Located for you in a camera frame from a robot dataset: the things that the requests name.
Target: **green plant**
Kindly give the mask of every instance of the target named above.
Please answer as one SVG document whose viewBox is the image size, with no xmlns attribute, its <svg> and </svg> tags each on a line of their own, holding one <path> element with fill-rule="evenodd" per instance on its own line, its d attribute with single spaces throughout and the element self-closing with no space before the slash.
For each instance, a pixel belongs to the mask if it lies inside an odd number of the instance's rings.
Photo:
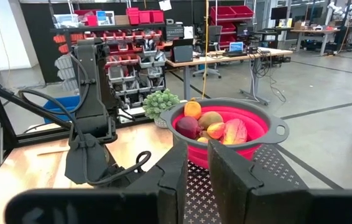
<svg viewBox="0 0 352 224">
<path fill-rule="evenodd" d="M 176 105 L 179 102 L 178 96 L 171 94 L 170 90 L 166 89 L 164 92 L 156 91 L 148 95 L 143 102 L 143 109 L 147 117 L 155 119 L 168 107 Z"/>
</svg>

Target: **blue bin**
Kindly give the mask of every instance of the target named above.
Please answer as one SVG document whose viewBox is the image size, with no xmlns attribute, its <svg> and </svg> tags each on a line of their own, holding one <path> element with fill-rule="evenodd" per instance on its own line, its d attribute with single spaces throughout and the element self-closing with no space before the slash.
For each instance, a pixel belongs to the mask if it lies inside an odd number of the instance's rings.
<svg viewBox="0 0 352 224">
<path fill-rule="evenodd" d="M 74 108 L 76 108 L 76 106 L 78 106 L 78 104 L 80 102 L 80 96 L 66 96 L 66 97 L 56 98 L 56 100 L 58 102 L 60 102 L 68 111 L 70 111 L 70 110 L 73 110 Z M 44 105 L 44 108 L 48 109 L 50 111 L 62 112 L 61 109 L 51 101 L 48 101 Z M 56 117 L 62 119 L 63 121 L 70 120 L 66 115 L 56 115 Z M 44 118 L 44 120 L 45 120 L 45 124 L 49 124 L 49 123 L 53 122 L 47 118 Z"/>
</svg>

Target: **wooden table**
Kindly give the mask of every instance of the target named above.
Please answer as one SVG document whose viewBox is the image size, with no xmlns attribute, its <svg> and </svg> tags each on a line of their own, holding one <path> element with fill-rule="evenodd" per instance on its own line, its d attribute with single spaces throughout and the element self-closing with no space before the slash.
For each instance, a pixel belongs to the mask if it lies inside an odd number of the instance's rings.
<svg viewBox="0 0 352 224">
<path fill-rule="evenodd" d="M 290 50 L 279 50 L 279 49 L 270 49 L 270 48 L 265 48 L 265 47 L 259 47 L 261 50 L 268 50 L 270 51 L 269 54 L 265 54 L 265 57 L 269 56 L 280 56 L 280 55 L 288 55 L 292 54 L 293 52 Z M 209 55 L 214 55 L 216 53 L 223 53 L 223 51 L 220 52 L 209 52 Z M 249 54 L 247 56 L 241 56 L 241 57 L 208 57 L 206 56 L 206 62 L 208 64 L 210 63 L 220 63 L 220 62 L 232 62 L 232 61 L 240 61 L 240 60 L 251 60 L 254 58 L 254 63 L 258 63 L 259 59 L 263 57 L 262 54 Z M 192 62 L 181 62 L 181 63 L 175 63 L 172 62 L 171 60 L 167 59 L 166 63 L 171 65 L 172 67 L 184 67 L 183 69 L 183 87 L 184 87 L 184 99 L 189 100 L 191 98 L 191 92 L 190 92 L 190 68 L 189 66 L 194 66 L 194 65 L 202 65 L 205 63 L 205 57 L 200 57 L 200 58 L 194 58 Z M 257 90 L 259 88 L 259 79 L 258 77 L 254 74 L 253 79 L 251 80 L 251 89 L 250 92 L 246 92 L 244 90 L 241 90 L 241 93 L 246 95 L 248 98 L 252 100 L 258 99 L 260 103 L 264 105 L 269 104 L 269 100 L 266 100 L 264 98 L 258 97 L 257 96 Z"/>
<path fill-rule="evenodd" d="M 50 129 L 50 124 L 39 129 Z M 150 169 L 172 146 L 172 133 L 154 123 L 141 124 L 117 130 L 118 140 L 107 148 L 120 166 L 135 164 L 136 156 L 150 151 L 150 160 L 143 165 Z M 91 188 L 77 185 L 64 176 L 68 140 L 47 142 L 14 149 L 0 167 L 0 224 L 4 223 L 4 209 L 13 196 L 36 188 Z"/>
<path fill-rule="evenodd" d="M 319 40 L 322 41 L 320 55 L 324 55 L 325 46 L 327 45 L 328 35 L 339 32 L 339 29 L 336 30 L 291 30 L 291 32 L 299 33 L 298 44 L 296 46 L 296 52 L 300 50 L 300 43 L 302 40 Z M 304 36 L 304 34 L 322 34 L 322 37 L 316 36 Z"/>
</svg>

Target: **black mat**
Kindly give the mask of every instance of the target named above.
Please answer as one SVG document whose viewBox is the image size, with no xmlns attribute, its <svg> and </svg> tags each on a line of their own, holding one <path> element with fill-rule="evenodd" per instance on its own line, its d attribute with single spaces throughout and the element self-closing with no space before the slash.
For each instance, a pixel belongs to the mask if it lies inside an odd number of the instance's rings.
<svg viewBox="0 0 352 224">
<path fill-rule="evenodd" d="M 254 169 L 265 169 L 280 179 L 286 185 L 297 189 L 306 189 L 303 180 L 291 168 L 278 150 L 271 145 L 263 145 L 254 155 L 253 161 L 258 165 Z M 209 171 L 188 162 L 187 195 L 184 211 L 185 224 L 220 224 L 218 206 L 211 188 Z"/>
</svg>

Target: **pot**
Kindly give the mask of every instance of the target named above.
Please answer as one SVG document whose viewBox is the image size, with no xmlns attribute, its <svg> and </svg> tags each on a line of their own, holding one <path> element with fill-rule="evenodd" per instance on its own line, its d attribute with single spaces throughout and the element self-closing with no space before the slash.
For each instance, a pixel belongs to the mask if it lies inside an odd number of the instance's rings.
<svg viewBox="0 0 352 224">
<path fill-rule="evenodd" d="M 231 119 L 241 119 L 248 131 L 248 140 L 243 144 L 227 145 L 248 160 L 252 160 L 254 152 L 262 144 L 275 144 L 283 142 L 289 135 L 287 124 L 280 118 L 268 114 L 261 108 L 241 100 L 214 98 L 198 100 L 202 107 L 202 114 L 216 111 L 224 122 Z M 184 117 L 184 104 L 179 103 L 163 111 L 160 117 L 166 122 L 172 132 L 174 143 L 185 141 L 188 144 L 188 159 L 194 164 L 208 168 L 208 148 L 206 143 L 198 142 L 182 136 L 175 130 L 178 120 Z M 277 133 L 277 128 L 283 128 L 282 134 Z"/>
</svg>

